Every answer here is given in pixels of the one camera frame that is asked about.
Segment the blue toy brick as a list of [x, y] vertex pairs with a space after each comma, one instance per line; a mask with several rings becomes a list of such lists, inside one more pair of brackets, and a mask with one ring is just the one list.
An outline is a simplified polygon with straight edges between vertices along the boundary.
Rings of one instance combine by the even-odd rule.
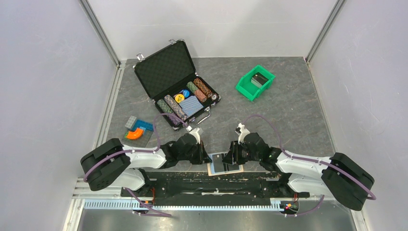
[[143, 121], [143, 120], [140, 120], [140, 119], [137, 119], [136, 122], [134, 123], [134, 125], [132, 126], [131, 130], [135, 131], [138, 128], [145, 129], [145, 130], [148, 130], [148, 131], [153, 131], [153, 124], [149, 123], [149, 122], [146, 122], [146, 121]]

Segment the orange blue chip row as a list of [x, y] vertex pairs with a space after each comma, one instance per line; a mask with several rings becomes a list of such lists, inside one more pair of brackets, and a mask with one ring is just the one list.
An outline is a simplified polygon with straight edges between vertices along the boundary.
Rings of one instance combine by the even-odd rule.
[[166, 95], [164, 101], [169, 105], [169, 107], [174, 111], [174, 113], [183, 121], [188, 119], [187, 114], [182, 110], [179, 104], [170, 96]]

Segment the blue small blind button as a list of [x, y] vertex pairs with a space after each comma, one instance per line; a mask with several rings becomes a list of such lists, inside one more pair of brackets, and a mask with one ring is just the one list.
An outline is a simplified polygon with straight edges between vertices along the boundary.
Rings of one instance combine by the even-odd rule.
[[183, 89], [179, 93], [182, 94], [185, 99], [187, 99], [187, 98], [189, 98], [191, 96], [191, 92], [189, 90], [187, 90], [187, 89]]

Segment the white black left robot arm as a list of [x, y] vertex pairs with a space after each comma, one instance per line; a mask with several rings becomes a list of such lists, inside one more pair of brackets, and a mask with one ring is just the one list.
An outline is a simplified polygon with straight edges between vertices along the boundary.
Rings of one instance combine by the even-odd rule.
[[192, 165], [212, 161], [198, 133], [186, 133], [177, 141], [153, 148], [126, 146], [118, 138], [112, 138], [83, 156], [80, 164], [85, 173], [83, 180], [91, 191], [119, 186], [146, 196], [151, 191], [151, 183], [145, 169], [166, 169], [180, 161], [189, 161]]

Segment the purple chip stack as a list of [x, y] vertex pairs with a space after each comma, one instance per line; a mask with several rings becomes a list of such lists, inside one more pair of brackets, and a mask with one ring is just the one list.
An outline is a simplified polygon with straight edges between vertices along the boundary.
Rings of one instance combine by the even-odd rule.
[[179, 118], [175, 113], [170, 113], [167, 115], [173, 127], [177, 127], [180, 124]]

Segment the black credit card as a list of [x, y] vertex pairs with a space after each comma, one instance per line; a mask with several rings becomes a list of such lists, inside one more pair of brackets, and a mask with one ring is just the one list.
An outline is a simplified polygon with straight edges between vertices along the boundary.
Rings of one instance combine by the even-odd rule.
[[226, 171], [222, 159], [225, 157], [225, 154], [213, 154], [211, 155], [212, 163], [210, 165], [210, 172], [212, 174], [223, 173]]

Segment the green red chip row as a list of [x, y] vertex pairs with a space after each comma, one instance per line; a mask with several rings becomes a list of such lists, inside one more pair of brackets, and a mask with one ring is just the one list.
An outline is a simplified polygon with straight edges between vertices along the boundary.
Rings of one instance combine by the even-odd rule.
[[187, 88], [196, 96], [196, 98], [204, 103], [207, 100], [207, 97], [205, 94], [193, 83], [193, 82], [188, 82], [187, 83]]

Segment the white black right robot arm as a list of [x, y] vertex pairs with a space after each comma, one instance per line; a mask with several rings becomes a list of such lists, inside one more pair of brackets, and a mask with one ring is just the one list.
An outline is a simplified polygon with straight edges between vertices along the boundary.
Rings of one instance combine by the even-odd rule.
[[343, 153], [332, 157], [311, 157], [271, 147], [257, 133], [241, 135], [232, 141], [222, 162], [243, 165], [257, 161], [270, 172], [278, 172], [283, 179], [278, 191], [283, 196], [309, 193], [334, 197], [343, 206], [360, 211], [366, 200], [376, 200], [371, 189], [374, 178]]

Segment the beige card holder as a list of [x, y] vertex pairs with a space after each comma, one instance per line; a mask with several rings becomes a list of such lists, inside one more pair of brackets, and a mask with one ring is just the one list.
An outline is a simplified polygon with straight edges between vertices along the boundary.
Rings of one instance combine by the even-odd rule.
[[243, 165], [224, 164], [222, 162], [222, 159], [226, 155], [226, 153], [213, 153], [208, 155], [212, 161], [211, 163], [207, 164], [208, 176], [218, 176], [244, 172]]

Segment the orange black chip row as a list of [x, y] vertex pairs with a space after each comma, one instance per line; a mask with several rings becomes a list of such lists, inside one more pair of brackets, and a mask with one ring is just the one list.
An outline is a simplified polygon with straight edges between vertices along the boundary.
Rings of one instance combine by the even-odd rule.
[[213, 101], [218, 99], [218, 95], [210, 90], [210, 88], [200, 78], [196, 78], [193, 83], [204, 93], [207, 98]]

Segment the yellow big blind button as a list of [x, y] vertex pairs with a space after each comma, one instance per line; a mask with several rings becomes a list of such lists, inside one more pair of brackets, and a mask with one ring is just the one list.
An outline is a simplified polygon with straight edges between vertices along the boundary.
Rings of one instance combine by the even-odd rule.
[[177, 94], [174, 96], [174, 99], [177, 103], [182, 102], [183, 100], [185, 100], [185, 96], [183, 94]]

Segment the green plastic bin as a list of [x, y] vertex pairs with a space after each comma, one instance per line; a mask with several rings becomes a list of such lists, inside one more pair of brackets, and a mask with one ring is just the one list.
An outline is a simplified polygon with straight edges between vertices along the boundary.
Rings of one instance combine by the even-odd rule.
[[246, 99], [253, 102], [272, 85], [275, 75], [261, 65], [255, 66], [237, 83], [235, 89]]

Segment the blue patterned playing card deck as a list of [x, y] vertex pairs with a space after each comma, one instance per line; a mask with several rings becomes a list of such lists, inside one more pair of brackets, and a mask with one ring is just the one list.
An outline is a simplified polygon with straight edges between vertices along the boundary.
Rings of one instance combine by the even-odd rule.
[[193, 116], [203, 108], [203, 105], [196, 96], [190, 96], [189, 98], [184, 99], [179, 105], [188, 117]]

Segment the green blue chip row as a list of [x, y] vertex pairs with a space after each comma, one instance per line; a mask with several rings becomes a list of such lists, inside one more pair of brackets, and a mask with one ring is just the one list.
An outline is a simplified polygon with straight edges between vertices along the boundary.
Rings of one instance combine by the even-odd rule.
[[168, 113], [168, 114], [173, 113], [172, 109], [163, 99], [158, 100], [157, 105], [162, 109], [164, 113]]

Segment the grey toy brick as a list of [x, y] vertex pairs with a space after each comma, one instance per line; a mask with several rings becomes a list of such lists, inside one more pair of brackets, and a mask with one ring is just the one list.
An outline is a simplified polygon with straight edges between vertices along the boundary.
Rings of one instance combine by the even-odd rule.
[[128, 130], [133, 130], [133, 127], [137, 121], [137, 118], [135, 116], [130, 116], [127, 122], [125, 123], [125, 128]]

